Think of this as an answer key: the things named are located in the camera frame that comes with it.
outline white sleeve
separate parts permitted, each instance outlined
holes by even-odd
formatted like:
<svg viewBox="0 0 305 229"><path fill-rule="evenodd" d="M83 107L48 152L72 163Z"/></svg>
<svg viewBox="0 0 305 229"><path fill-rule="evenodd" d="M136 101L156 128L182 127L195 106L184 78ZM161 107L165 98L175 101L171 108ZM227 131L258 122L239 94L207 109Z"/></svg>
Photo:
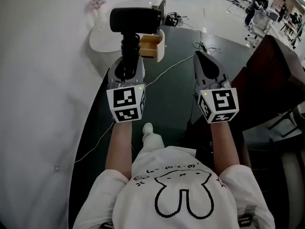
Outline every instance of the white sleeve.
<svg viewBox="0 0 305 229"><path fill-rule="evenodd" d="M274 218L249 167L230 166L219 178L229 188L236 201L241 228L275 228Z"/></svg>
<svg viewBox="0 0 305 229"><path fill-rule="evenodd" d="M109 228L112 210L118 194L128 179L116 170L105 170L95 180L83 204L73 229Z"/></svg>

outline white wall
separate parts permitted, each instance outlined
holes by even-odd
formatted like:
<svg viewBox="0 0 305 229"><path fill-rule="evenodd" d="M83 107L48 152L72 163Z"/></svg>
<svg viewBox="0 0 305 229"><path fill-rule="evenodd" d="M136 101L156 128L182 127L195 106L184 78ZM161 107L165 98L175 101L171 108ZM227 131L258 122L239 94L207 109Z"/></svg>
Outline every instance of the white wall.
<svg viewBox="0 0 305 229"><path fill-rule="evenodd" d="M0 221L8 229L68 226L73 162L102 82L85 53L88 1L0 0Z"/></svg>

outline dark green table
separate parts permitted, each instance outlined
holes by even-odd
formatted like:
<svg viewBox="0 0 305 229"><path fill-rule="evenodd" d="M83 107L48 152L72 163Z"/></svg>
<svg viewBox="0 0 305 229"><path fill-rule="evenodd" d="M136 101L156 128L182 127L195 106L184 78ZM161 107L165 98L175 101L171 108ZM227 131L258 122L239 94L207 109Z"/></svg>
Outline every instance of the dark green table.
<svg viewBox="0 0 305 229"><path fill-rule="evenodd" d="M156 63L155 59L144 59L146 84L154 81L170 66L194 55L197 49L193 47L193 42L200 41L199 31L168 26L162 26L161 29L165 33L165 45L167 46L165 56L159 63ZM207 46L213 45L222 50L222 53L214 52L213 56L224 65L231 80L245 66L252 54L246 46L217 36L205 35L204 41ZM193 110L193 121L202 115L197 104L193 104L194 84L194 67L191 58L173 67L154 84L147 87L142 120L133 122L134 157L142 148L142 127L147 122L151 122L154 132L163 137L165 146L182 145L182 136L191 111ZM92 105L76 160L95 147L100 136L112 123L106 90L107 76ZM69 206L70 228L72 228L93 182L105 168L110 136L111 133L108 132L97 148L74 166Z"/></svg>

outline person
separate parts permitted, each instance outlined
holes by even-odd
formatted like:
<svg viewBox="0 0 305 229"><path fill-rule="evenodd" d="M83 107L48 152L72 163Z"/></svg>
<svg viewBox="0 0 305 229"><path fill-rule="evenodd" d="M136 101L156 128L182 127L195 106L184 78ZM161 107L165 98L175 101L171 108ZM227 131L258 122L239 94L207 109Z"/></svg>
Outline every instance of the person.
<svg viewBox="0 0 305 229"><path fill-rule="evenodd" d="M297 29L298 29L298 31L299 31L299 30L302 28L302 25L303 25L302 15L301 15L301 14L299 15L299 18L298 18L298 21L297 21L297 25L298 25ZM302 32L303 32L303 30L301 30L301 31L298 33L298 37L299 37L299 38L302 36ZM296 40L294 40L294 41L292 42L292 44L291 44L293 49L295 49L295 42L296 42Z"/></svg>
<svg viewBox="0 0 305 229"><path fill-rule="evenodd" d="M287 2L286 0L283 0L284 4L282 5L282 8L281 8L281 11L280 11L280 14L279 14L279 17L278 17L278 20L277 22L281 22L283 16L287 13L288 11L288 7L287 7Z"/></svg>
<svg viewBox="0 0 305 229"><path fill-rule="evenodd" d="M227 122L211 124L215 172L194 150L164 148L153 126L132 164L132 123L115 124L105 170L96 178L74 229L274 229L249 167L240 165Z"/></svg>
<svg viewBox="0 0 305 229"><path fill-rule="evenodd" d="M244 26L249 26L249 23L255 14L255 10L260 6L266 10L268 7L268 0L252 0L251 5L248 7L248 14L244 20Z"/></svg>
<svg viewBox="0 0 305 229"><path fill-rule="evenodd" d="M295 25L298 23L298 16L297 13L295 12L294 14L290 14L290 24Z"/></svg>

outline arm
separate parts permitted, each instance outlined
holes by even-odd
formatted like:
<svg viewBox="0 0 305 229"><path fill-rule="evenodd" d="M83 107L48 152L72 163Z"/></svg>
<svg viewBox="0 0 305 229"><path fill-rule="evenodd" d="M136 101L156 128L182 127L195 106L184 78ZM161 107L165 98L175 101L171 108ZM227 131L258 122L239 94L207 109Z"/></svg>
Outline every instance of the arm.
<svg viewBox="0 0 305 229"><path fill-rule="evenodd" d="M215 172L232 193L241 228L274 229L275 222L249 167L239 158L229 124L211 124Z"/></svg>
<svg viewBox="0 0 305 229"><path fill-rule="evenodd" d="M115 201L132 173L132 123L114 125L105 170L96 178L73 229L112 227Z"/></svg>
<svg viewBox="0 0 305 229"><path fill-rule="evenodd" d="M132 175L132 122L114 125L105 169L117 170L128 180Z"/></svg>
<svg viewBox="0 0 305 229"><path fill-rule="evenodd" d="M220 175L233 165L239 165L235 143L227 122L211 124L215 172Z"/></svg>

